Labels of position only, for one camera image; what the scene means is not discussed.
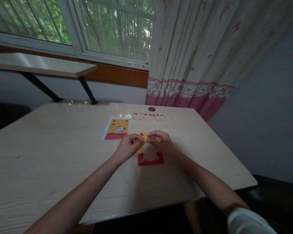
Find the table surface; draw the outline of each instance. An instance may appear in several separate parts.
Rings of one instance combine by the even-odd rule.
[[[78,78],[97,65],[23,53],[0,54],[0,69]]]
[[[162,130],[176,147],[232,189],[257,184],[194,109],[65,99],[50,102],[0,130],[0,233],[21,233],[103,164],[120,140],[101,141],[110,116],[163,114],[130,120],[129,134]],[[81,223],[134,214],[204,197],[172,159],[138,166],[135,154],[110,178]]]

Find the window pane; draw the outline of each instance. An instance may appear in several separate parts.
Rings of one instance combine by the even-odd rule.
[[[156,0],[74,1],[87,50],[149,61]]]
[[[72,44],[56,0],[0,0],[0,32]]]

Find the wooden windowsill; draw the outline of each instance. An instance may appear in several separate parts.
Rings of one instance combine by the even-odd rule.
[[[51,57],[56,59],[64,59],[64,60],[71,60],[76,62],[95,64],[98,66],[98,69],[85,75],[85,78],[87,80],[147,87],[147,79],[148,79],[149,72],[144,70],[131,69],[127,67],[120,67],[120,66],[115,66],[115,65],[105,64],[105,63],[92,62],[92,61],[88,61],[84,59],[71,58],[64,55],[54,55],[54,54],[48,54],[44,52],[18,49],[18,48],[2,46],[2,45],[0,45],[0,53],[25,53],[25,54]]]

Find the floral curtain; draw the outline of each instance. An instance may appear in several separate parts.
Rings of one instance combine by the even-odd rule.
[[[293,0],[159,1],[146,105],[208,121],[291,22]]]

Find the white sleeve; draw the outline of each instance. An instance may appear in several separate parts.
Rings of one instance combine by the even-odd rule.
[[[229,234],[277,234],[274,229],[253,211],[236,208],[228,217]]]

